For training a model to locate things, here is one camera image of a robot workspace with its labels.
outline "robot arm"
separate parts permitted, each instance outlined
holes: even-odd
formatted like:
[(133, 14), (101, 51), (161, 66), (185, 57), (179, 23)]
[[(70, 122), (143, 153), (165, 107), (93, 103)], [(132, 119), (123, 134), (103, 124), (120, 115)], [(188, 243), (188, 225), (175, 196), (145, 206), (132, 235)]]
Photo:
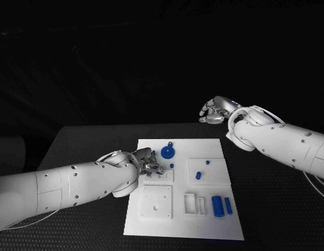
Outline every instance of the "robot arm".
[(129, 195), (139, 173), (163, 173), (150, 148), (113, 152), (101, 161), (0, 176), (0, 231), (26, 218), (81, 205), (113, 193)]
[(215, 96), (202, 107), (200, 122), (217, 124), (229, 119), (227, 138), (246, 151), (257, 151), (289, 167), (324, 179), (324, 134), (291, 124), (257, 106), (243, 107)]

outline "black table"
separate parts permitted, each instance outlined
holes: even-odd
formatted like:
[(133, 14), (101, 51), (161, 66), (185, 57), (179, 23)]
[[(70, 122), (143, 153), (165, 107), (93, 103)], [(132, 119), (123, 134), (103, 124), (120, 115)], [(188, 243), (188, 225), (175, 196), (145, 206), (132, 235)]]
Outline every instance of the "black table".
[[(0, 250), (324, 250), (324, 198), (301, 171), (240, 150), (226, 138), (227, 124), (136, 124), (65, 127), (39, 170), (132, 152), (137, 139), (220, 138), (244, 241), (124, 236), (129, 197), (62, 209), (41, 223), (0, 234)], [(42, 216), (23, 221), (29, 224)]]

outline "dark wall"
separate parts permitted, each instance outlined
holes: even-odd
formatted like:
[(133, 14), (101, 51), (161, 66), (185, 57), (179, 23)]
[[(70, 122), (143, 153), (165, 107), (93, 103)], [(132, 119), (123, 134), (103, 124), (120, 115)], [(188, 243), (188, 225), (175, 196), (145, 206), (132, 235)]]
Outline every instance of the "dark wall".
[(324, 133), (324, 4), (0, 5), (0, 131), (194, 122), (215, 95)]

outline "robotic hand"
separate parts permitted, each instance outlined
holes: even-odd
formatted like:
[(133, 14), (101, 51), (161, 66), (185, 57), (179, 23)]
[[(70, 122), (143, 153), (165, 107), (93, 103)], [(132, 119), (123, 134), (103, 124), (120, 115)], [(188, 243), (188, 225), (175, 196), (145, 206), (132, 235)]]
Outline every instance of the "robotic hand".
[(26, 218), (81, 205), (113, 193), (129, 195), (139, 175), (163, 173), (150, 148), (116, 151), (96, 162), (0, 176), (0, 231)]
[(239, 148), (257, 149), (266, 157), (324, 179), (324, 134), (285, 124), (263, 108), (243, 107), (221, 96), (205, 103), (200, 116), (207, 110), (200, 122), (220, 124), (229, 119), (226, 136)]

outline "table surface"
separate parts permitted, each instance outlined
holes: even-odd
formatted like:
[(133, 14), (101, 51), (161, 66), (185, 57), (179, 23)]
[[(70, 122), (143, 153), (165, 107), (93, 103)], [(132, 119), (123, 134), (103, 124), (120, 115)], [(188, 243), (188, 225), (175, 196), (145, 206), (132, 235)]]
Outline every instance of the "table surface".
[[(324, 250), (324, 198), (301, 171), (246, 152), (226, 138), (227, 124), (65, 127), (39, 170), (133, 152), (139, 139), (220, 139), (244, 241), (124, 236), (129, 197), (111, 195), (59, 210), (38, 224), (0, 234), (0, 250)], [(26, 219), (29, 224), (45, 215)]]

